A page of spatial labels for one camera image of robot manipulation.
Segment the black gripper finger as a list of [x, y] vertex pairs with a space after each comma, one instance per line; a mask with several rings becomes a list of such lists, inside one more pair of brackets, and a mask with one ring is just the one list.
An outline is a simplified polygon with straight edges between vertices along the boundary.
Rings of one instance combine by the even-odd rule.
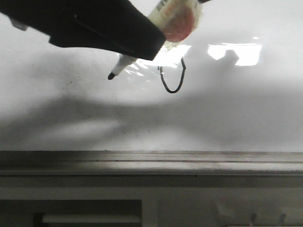
[[0, 11], [63, 48], [104, 49], [153, 60], [166, 41], [128, 0], [2, 0]]

